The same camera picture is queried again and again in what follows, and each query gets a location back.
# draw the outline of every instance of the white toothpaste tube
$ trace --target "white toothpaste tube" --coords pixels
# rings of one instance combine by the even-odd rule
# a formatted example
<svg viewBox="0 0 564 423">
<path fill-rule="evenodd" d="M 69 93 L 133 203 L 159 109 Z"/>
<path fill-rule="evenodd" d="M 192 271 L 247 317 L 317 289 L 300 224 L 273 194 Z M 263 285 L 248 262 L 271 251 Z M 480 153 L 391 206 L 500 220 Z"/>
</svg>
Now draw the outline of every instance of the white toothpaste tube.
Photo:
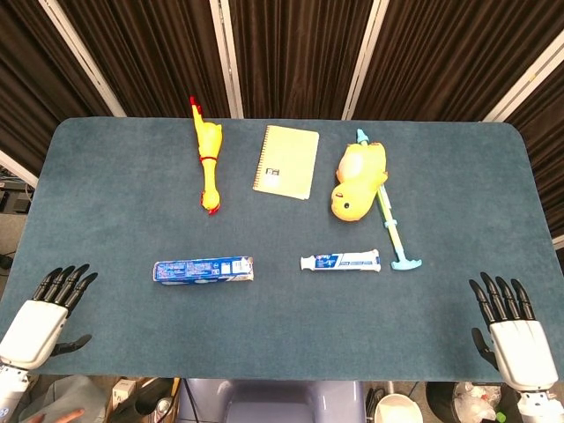
<svg viewBox="0 0 564 423">
<path fill-rule="evenodd" d="M 321 254 L 301 258 L 301 269 L 311 271 L 380 271 L 378 250 L 366 253 Z"/>
</svg>

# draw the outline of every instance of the rubber chicken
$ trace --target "rubber chicken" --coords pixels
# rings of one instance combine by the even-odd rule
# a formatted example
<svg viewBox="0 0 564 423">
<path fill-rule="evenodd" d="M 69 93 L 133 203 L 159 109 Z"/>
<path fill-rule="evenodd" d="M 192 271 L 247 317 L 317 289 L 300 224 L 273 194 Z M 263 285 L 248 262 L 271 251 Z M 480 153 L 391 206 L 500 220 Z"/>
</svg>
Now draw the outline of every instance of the rubber chicken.
<svg viewBox="0 0 564 423">
<path fill-rule="evenodd" d="M 200 203 L 209 214 L 214 214 L 220 206 L 219 192 L 215 186 L 215 167 L 221 148 L 221 125 L 204 122 L 202 106 L 196 103 L 194 97 L 190 97 L 190 105 L 192 106 L 194 126 L 196 127 L 198 152 L 204 168 L 204 191 L 202 191 Z"/>
<path fill-rule="evenodd" d="M 357 144 L 346 147 L 338 164 L 337 179 L 341 182 L 331 194 L 335 216 L 347 222 L 362 219 L 386 180 L 386 151 L 380 143 L 368 143 L 363 130 L 357 130 Z"/>
</svg>

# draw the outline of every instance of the white robotic hand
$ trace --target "white robotic hand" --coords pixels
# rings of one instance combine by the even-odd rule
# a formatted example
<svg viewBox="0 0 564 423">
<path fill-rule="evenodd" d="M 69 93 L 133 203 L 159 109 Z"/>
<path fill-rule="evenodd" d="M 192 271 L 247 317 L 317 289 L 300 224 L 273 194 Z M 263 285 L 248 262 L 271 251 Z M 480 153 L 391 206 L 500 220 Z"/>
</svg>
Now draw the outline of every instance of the white robotic hand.
<svg viewBox="0 0 564 423">
<path fill-rule="evenodd" d="M 529 296 L 517 279 L 511 279 L 516 300 L 503 278 L 495 278 L 496 285 L 486 273 L 480 276 L 489 300 L 475 280 L 470 280 L 470 286 L 493 341 L 492 351 L 482 332 L 472 329 L 480 355 L 500 371 L 507 385 L 521 394 L 518 407 L 524 423 L 564 423 L 562 404 L 549 397 L 548 390 L 558 381 L 558 374 L 545 331 L 535 318 Z"/>
<path fill-rule="evenodd" d="M 40 283 L 33 298 L 26 301 L 0 343 L 0 422 L 8 421 L 29 383 L 27 371 L 41 366 L 49 357 L 82 348 L 92 337 L 57 344 L 64 324 L 86 288 L 96 279 L 92 273 L 82 280 L 89 265 L 75 270 L 51 271 Z"/>
</svg>

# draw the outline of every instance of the dark brown curtain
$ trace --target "dark brown curtain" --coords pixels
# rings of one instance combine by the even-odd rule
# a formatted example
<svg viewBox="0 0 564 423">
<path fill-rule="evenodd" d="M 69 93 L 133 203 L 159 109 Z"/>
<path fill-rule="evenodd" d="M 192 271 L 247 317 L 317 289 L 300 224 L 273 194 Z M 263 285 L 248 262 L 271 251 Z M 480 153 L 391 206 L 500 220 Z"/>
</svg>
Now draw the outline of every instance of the dark brown curtain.
<svg viewBox="0 0 564 423">
<path fill-rule="evenodd" d="M 228 117 L 206 1 L 63 0 L 61 6 L 128 115 Z"/>
<path fill-rule="evenodd" d="M 0 28 L 0 149 L 39 174 L 61 121 L 109 110 L 38 2 L 2 1 Z"/>
<path fill-rule="evenodd" d="M 340 119 L 372 0 L 230 0 L 245 117 Z"/>
<path fill-rule="evenodd" d="M 481 120 L 562 29 L 563 0 L 392 1 L 354 118 Z"/>
<path fill-rule="evenodd" d="M 553 237 L 564 234 L 564 63 L 509 117 L 523 135 Z"/>
</svg>

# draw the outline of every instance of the spiral notebook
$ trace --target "spiral notebook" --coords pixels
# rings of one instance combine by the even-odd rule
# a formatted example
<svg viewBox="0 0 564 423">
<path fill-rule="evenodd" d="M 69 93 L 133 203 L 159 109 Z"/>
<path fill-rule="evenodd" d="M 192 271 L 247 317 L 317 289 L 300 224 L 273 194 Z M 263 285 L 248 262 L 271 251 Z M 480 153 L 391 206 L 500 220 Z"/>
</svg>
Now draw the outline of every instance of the spiral notebook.
<svg viewBox="0 0 564 423">
<path fill-rule="evenodd" d="M 256 191 L 307 200 L 314 177 L 319 134 L 268 125 L 256 169 Z"/>
</svg>

